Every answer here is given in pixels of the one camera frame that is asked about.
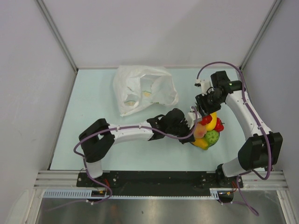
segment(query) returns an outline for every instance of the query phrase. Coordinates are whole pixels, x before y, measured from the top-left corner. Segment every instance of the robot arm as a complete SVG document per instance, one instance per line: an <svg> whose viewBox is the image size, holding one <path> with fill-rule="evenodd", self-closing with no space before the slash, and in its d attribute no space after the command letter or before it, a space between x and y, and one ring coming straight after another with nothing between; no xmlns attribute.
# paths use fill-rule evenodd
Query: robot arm
<svg viewBox="0 0 299 224"><path fill-rule="evenodd" d="M252 104L248 100L245 92L246 102L242 98L241 81L230 81L225 71L219 71L211 75L213 86L208 80L197 80L196 86L200 86L202 93L197 95L196 101L199 109L199 119L221 109L221 104L226 103L237 117L246 142L239 150L235 159L230 162L220 164L216 170L217 177L237 176L246 171L263 168L268 166L268 151L264 135L261 133L262 127L265 131L271 147L271 164L277 163L280 148L282 145L282 136L280 133L273 133L257 115ZM252 113L247 106L249 104L261 126L257 126ZM194 142L194 136L188 134L195 122L193 112L188 113L185 118L184 113L175 108L166 115L158 115L145 122L135 125L111 125L105 119L99 119L80 134L79 139L83 143L81 147L84 151L86 166L92 178L102 175L101 159L104 158L113 144L131 140L157 140L170 134L177 136L181 143ZM99 131L106 130L97 136L84 140Z"/></svg>
<svg viewBox="0 0 299 224"><path fill-rule="evenodd" d="M230 162L218 166L220 175L224 177L237 176L246 171L263 168L268 165L268 151L265 138L260 128L265 131L271 147L271 164L277 163L282 136L280 133L273 133L271 129L261 120L245 92L245 103L242 98L242 83L240 81L230 81L225 71L219 71L211 75L213 87L209 81L198 80L196 86L201 86L202 94L196 96L199 111L202 116L213 113L221 108L222 103L226 103L240 123L245 135L246 142L238 152L238 156ZM255 122L253 114L248 110L246 104L250 106L252 112L260 121L261 126Z"/></svg>
<svg viewBox="0 0 299 224"><path fill-rule="evenodd" d="M81 147L89 174L92 178L103 174L101 160L111 146L117 143L133 140L157 140L164 138L165 134L177 136L182 144L194 142L194 136L190 134L190 131L196 120L197 122L201 121L199 113L197 113L197 119L194 112L188 113L185 118L184 113L177 108L169 111L166 115L158 115L145 122L129 126L108 124L105 119L97 120L79 136L80 141L83 141ZM106 130L104 133L84 140L87 136L104 130Z"/></svg>

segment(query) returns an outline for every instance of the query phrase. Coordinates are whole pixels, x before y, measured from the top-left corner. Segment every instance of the plastic bag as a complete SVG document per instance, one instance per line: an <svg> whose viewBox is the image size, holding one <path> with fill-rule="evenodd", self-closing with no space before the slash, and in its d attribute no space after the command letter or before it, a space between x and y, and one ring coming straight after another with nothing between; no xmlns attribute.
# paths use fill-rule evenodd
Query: plastic bag
<svg viewBox="0 0 299 224"><path fill-rule="evenodd" d="M178 102L172 76L163 67L120 66L113 88L122 117L154 103L175 105Z"/></svg>

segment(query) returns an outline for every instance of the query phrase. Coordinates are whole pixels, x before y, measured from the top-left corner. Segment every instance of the purple cable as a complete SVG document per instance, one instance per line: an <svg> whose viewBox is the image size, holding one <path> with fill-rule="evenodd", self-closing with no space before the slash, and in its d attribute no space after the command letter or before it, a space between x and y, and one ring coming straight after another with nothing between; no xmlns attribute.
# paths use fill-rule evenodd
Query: purple cable
<svg viewBox="0 0 299 224"><path fill-rule="evenodd" d="M271 156L271 147L270 147L269 139L268 139L268 137L267 137L267 135L266 135L266 132L265 132L264 129L262 128L262 125L261 125L260 121L258 120L256 114L254 113L254 111L253 111L252 108L248 105L248 103L247 103L247 101L246 101L246 98L245 98L245 78L244 78L244 75L243 75L243 73L241 72L241 70L240 70L239 68L237 68L235 65L233 65L233 64L231 64L231 63L228 63L228 62L212 62L212 63L206 64L204 67L202 67L202 68L199 70L199 72L198 72L196 78L197 78L197 79L199 78L200 73L201 73L202 70L203 70L204 68L206 68L207 66L212 65L212 64L219 64L219 63L220 63L220 64L227 64L227 65L233 67L234 69L236 69L237 72L239 73L240 78L241 78L241 81L242 81L242 99L243 99L243 102L244 102L244 104L246 105L246 107L247 107L247 109L249 110L249 112L251 113L251 115L253 116L255 122L257 123L257 125L258 125L259 129L261 130L261 133L263 134L263 136L264 136L264 138L265 138L265 141L266 141L267 150L268 150L268 167L267 167L267 174L266 174L266 176L265 176L265 177L262 177L262 176L261 176L258 172L256 172L254 169L253 169L253 170L250 170L250 171L247 171L247 172L244 172L244 173L242 173L242 174L239 174L239 175L237 176L236 182L237 182L237 187L238 187L238 189L239 189L239 193L240 193L240 195L241 195L241 197L242 197L242 199L243 199L244 202L232 202L232 204L242 204L242 205L246 205L246 206L250 209L250 211L251 211L255 216L259 216L259 213L257 212L257 210L255 210L253 207L251 207L251 206L249 205L249 203L247 202L247 200L246 200L246 198L244 197L243 193L241 192L241 189L240 189L238 180L239 180L239 177L240 177L241 175L248 174L248 173L250 173L251 171L254 172L254 173L255 173L259 178L261 178L262 180L267 180L267 179L269 178L270 173L271 173L271 166L272 166L272 161L271 161L271 157L272 157L272 156Z"/></svg>
<svg viewBox="0 0 299 224"><path fill-rule="evenodd" d="M141 126L141 127L139 127L139 126L125 126L125 127L120 127L119 130L122 130L122 129L130 129L130 128L144 128L144 129L149 129L149 130L158 132L158 133L163 134L163 135L165 135L166 137L169 137L169 138L172 138L172 139L178 139L178 140L187 139L187 138L189 138L190 136L192 136L192 135L194 134L194 131L196 130L197 122L198 122L198 116L197 116L197 113L196 113L197 110L196 110L196 108L195 108L194 106L192 106L191 108L192 108L192 109L194 110L194 112L195 112L195 124L194 124L194 128L191 130L191 132L190 132L187 136L185 136L185 137L177 137L177 136L173 136L173 135L171 135L171 134L166 134L166 133L164 133L164 132L162 132L162 131L160 131L160 130L158 130L158 129L155 129L155 128L152 128L152 127L146 127L146 126ZM89 140L89 139L91 139L91 138L93 138L94 136L97 136L97 135L99 135L99 134L103 134L103 133L105 133L105 132L110 132L110 131L115 131L115 130L117 130L116 127L114 127L114 128L109 128L109 129L105 129L105 130L96 132L96 133L94 133L94 134L91 134L91 135L87 136L86 138L83 138L83 139L82 139L82 140L81 140L81 141L74 147L74 150L73 150L74 153L77 154L77 155L80 155L82 158L85 158L85 156L84 156L82 153L77 152L77 148L78 148L83 142L85 142L85 141L87 141L87 140Z"/></svg>
<svg viewBox="0 0 299 224"><path fill-rule="evenodd" d="M237 187L238 187L238 189L239 189L239 193L240 193L241 197L243 198L243 201L244 201L244 202L235 202L235 203L238 203L238 204L245 204L255 216L260 216L260 214L258 213L258 211L255 210L253 207L251 207L251 206L249 205L249 203L247 202L247 200L246 200L246 198L244 197L243 193L241 192L240 185L239 185L239 177L240 177L240 176L238 175L237 178L236 178L236 182L237 182Z"/></svg>
<svg viewBox="0 0 299 224"><path fill-rule="evenodd" d="M119 130L122 130L122 129L130 129L130 128L145 128L145 129L149 129L149 130L158 132L158 133L160 133L160 134L163 134L163 135L165 135L165 136L167 136L167 137L169 137L169 138L172 138L172 139L178 139L178 140L187 139L187 138L189 138L190 136L192 136L192 135L194 134L194 131L196 130L197 123L198 123L197 110L196 110L196 108L195 108L194 106L192 106L192 109L194 110L194 113L195 113L195 124L194 124L194 128L193 128L193 129L190 131L190 133L189 133L187 136L185 136L185 137L177 137L177 136L173 136L173 135L170 135L170 134L166 134L166 133L164 133L164 132L162 132L162 131L160 131L160 130L158 130L158 129L155 129L155 128L152 128L152 127L146 127L146 126L141 126L141 127L139 127L139 126L125 126L125 127L120 127ZM109 128L109 129L105 129L105 130L96 132L96 133L94 133L94 134L91 134L91 135L87 136L86 138L83 138L83 139L82 139L82 140L81 140L81 141L74 147L74 150L73 150L75 154L77 154L77 155L79 155L79 156L81 156L81 157L83 158L84 167L85 167L85 169L86 169L86 174L87 174L87 176L89 177L89 179L91 179L93 182L95 182L95 183L97 183L97 184L99 184L99 185L102 185L103 187L107 188L107 189L110 191L110 195L109 195L108 197L106 197L106 198L104 198L104 199L102 199L101 201L98 201L98 202L96 202L96 203L101 203L101 202L104 202L104 201L108 200L108 199L112 196L112 190L111 190L107 185L105 185L105 184L103 184L103 183L101 183L101 182L99 182L99 181L93 179L93 178L90 176L90 174L89 174L89 172L88 172L88 169L87 169L87 166L86 166L85 156L84 156L82 153L77 152L77 148L78 148L83 142L85 142L85 141L87 141L87 140L93 138L94 136L97 136L97 135L99 135L99 134L103 134L103 133L105 133L105 132L115 131L115 130L117 130L116 127L114 127L114 128Z"/></svg>
<svg viewBox="0 0 299 224"><path fill-rule="evenodd" d="M53 210L56 210L56 209L60 209L60 208L62 208L62 207L64 207L64 206L67 206L67 205L69 205L69 204L74 204L74 203L77 203L77 202L86 202L86 200L84 200L84 199L80 199L80 200L76 200L76 201L71 201L71 202L68 202L68 203L61 204L61 205L59 205L59 206L56 206L56 207L54 207L54 208L46 209L45 211L53 211Z"/></svg>
<svg viewBox="0 0 299 224"><path fill-rule="evenodd" d="M262 177L258 172L256 172L254 169L252 170L256 175L258 175L259 178L261 178L262 180L267 180L270 176L270 172L271 172L271 166L272 166L272 161L271 161L271 147L270 147L270 143L269 143L269 139L266 135L266 132L264 131L264 129L262 128L262 124L261 122L258 120L256 114L253 112L252 108L248 105L248 103L246 103L246 98L245 98L245 78L244 78L244 75L243 73L241 72L241 70L236 67L235 65L231 64L231 63L228 63L228 62L212 62L212 63L209 63L209 64L206 64L204 67L202 67L198 74L197 74L197 79L199 78L199 75L200 73L202 72L202 70L204 68L206 68L207 66L209 65L212 65L212 64L227 64L231 67L233 67L234 69L237 70L237 72L239 73L240 75L240 78L241 78L241 81L242 81L242 99L243 99L243 102L245 103L247 109L249 110L249 112L251 113L251 115L253 116L254 120L256 121L259 129L261 130L261 133L263 134L264 138L265 138L265 141L266 141L266 145L267 145L267 150L268 150L268 167L267 167L267 174L265 177Z"/></svg>

